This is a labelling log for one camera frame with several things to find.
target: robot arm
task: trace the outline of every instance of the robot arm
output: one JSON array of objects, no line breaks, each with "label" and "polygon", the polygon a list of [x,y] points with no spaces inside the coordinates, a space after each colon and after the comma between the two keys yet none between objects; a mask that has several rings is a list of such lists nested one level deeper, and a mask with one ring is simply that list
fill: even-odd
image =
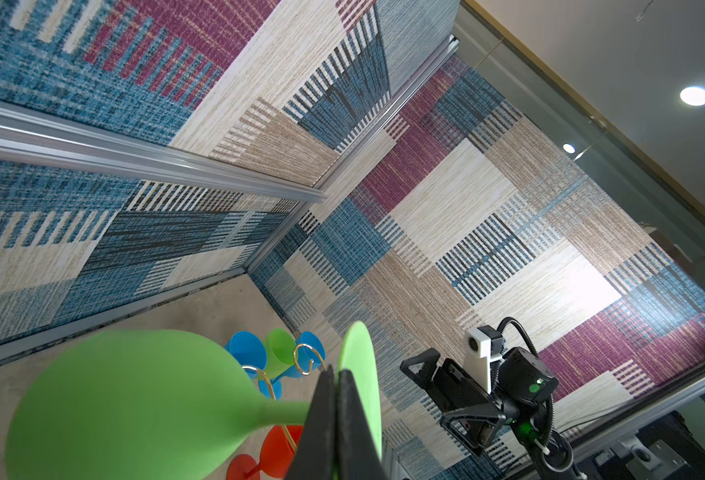
[{"label": "robot arm", "polygon": [[[507,324],[521,332],[529,350],[504,352]],[[500,428],[510,426],[543,480],[583,478],[572,465],[571,446],[552,431],[551,394],[559,380],[536,355],[522,326],[506,318],[498,329],[473,328],[463,344],[463,366],[452,359],[438,366],[435,349],[401,363],[401,371],[440,408],[440,426],[476,456],[491,446]]]}]

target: glass panel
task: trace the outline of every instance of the glass panel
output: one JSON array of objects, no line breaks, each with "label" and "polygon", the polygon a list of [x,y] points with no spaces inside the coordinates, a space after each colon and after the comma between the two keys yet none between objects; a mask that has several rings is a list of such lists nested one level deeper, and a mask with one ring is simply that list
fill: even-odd
[{"label": "glass panel", "polygon": [[570,144],[577,164],[647,232],[657,229],[676,261],[705,290],[705,224],[621,143],[595,124],[560,89],[517,52],[500,43],[461,7],[454,35],[459,57],[474,65],[494,88],[533,121],[555,144]]}]

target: metal extrusion bar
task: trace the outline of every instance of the metal extrusion bar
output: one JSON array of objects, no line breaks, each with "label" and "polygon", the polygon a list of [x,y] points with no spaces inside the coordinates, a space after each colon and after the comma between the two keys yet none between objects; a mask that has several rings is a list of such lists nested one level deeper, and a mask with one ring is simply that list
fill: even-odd
[{"label": "metal extrusion bar", "polygon": [[112,134],[0,101],[0,160],[323,202],[289,180]]},{"label": "metal extrusion bar", "polygon": [[13,340],[0,345],[0,366],[13,360],[20,359],[31,353],[39,352],[50,346],[57,345],[68,338],[80,336],[86,332],[96,330],[101,326],[108,325],[117,320],[122,320],[127,316],[136,315],[139,312],[150,309],[160,303],[175,300],[189,293],[194,293],[197,290],[202,290],[215,283],[229,280],[234,276],[242,275],[242,268],[235,268],[198,280],[186,285],[178,286],[165,292],[156,293],[136,302],[127,303],[126,305],[117,306],[114,309],[99,312],[95,315],[87,316],[74,322],[65,323],[61,326],[56,326],[49,330],[44,330],[40,333],[35,333],[26,336],[19,340]]},{"label": "metal extrusion bar", "polygon": [[[374,135],[396,116],[400,109],[403,108],[403,105],[405,105],[425,82],[433,76],[434,72],[441,68],[441,65],[456,52],[458,46],[459,40],[455,38],[454,35],[450,34],[446,37],[411,76],[409,81],[390,98],[385,108],[379,111],[375,120],[363,130],[334,165],[318,180],[316,187],[320,189],[328,188],[346,169],[354,167],[357,157],[374,138]],[[278,242],[280,242],[283,236],[291,230],[291,227],[294,226],[308,210],[309,204],[307,203],[297,205],[291,214],[272,232],[272,235],[270,235],[270,237],[251,255],[249,260],[246,261],[246,272],[252,272],[257,268],[260,262],[264,260],[265,256],[271,252],[272,248],[278,245]]]}]

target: purple fabric panel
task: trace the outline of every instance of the purple fabric panel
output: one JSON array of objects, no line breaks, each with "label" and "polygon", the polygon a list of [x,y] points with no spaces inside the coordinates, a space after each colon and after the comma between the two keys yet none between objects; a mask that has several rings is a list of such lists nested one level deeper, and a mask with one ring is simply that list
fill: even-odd
[{"label": "purple fabric panel", "polygon": [[363,188],[379,208],[372,210],[367,204],[360,203],[356,191],[350,194],[350,199],[372,224],[377,224],[443,161],[449,151],[420,125],[411,125],[395,148],[356,188]]},{"label": "purple fabric panel", "polygon": [[597,313],[540,352],[540,358],[561,381],[553,398],[559,400],[585,383],[632,358],[635,349],[611,321]]},{"label": "purple fabric panel", "polygon": [[705,361],[705,329],[689,320],[634,352],[633,360],[660,385]]},{"label": "purple fabric panel", "polygon": [[419,122],[454,82],[468,69],[459,57],[452,56],[403,106],[398,114],[410,124]]},{"label": "purple fabric panel", "polygon": [[226,70],[264,23],[277,0],[128,0],[184,44]]}]

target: recessed light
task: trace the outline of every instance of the recessed light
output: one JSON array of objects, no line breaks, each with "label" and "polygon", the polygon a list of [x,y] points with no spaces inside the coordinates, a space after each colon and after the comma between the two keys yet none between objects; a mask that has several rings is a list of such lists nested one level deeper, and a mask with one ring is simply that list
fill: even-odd
[{"label": "recessed light", "polygon": [[699,107],[705,104],[705,89],[702,87],[685,87],[681,90],[681,100],[689,105]]}]

